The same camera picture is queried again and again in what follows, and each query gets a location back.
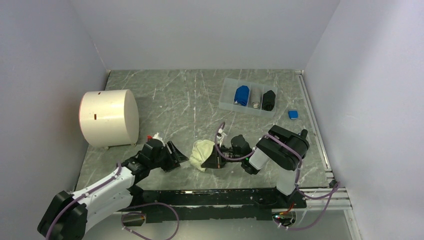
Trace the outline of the cream yellow underwear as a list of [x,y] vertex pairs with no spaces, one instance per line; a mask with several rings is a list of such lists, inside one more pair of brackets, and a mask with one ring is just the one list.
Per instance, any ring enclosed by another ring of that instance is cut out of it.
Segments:
[[211,156],[215,143],[210,140],[197,140],[193,144],[191,155],[188,158],[189,163],[201,172],[205,172],[206,168],[202,164]]

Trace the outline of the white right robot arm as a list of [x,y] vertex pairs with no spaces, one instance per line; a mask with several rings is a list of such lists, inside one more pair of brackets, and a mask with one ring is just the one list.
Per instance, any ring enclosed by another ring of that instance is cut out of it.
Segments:
[[226,163],[241,163],[241,167],[250,175],[256,175],[268,162],[272,161],[280,167],[280,175],[276,182],[275,202],[282,208],[294,201],[294,192],[298,187],[302,160],[305,158],[310,144],[307,141],[308,131],[303,129],[295,133],[278,125],[273,125],[254,147],[251,147],[244,136],[234,136],[230,147],[225,147],[225,123],[222,123],[214,136],[211,152],[200,164],[202,169],[220,169]]

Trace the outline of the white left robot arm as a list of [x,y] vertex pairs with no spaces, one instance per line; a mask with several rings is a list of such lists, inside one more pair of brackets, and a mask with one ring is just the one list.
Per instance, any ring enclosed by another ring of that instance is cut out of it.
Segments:
[[145,200],[137,184],[151,170],[170,172],[188,157],[168,141],[149,139],[134,156],[116,165],[116,169],[96,183],[54,196],[40,220],[37,231],[47,240],[80,240],[93,226],[119,210],[137,210],[157,205]]

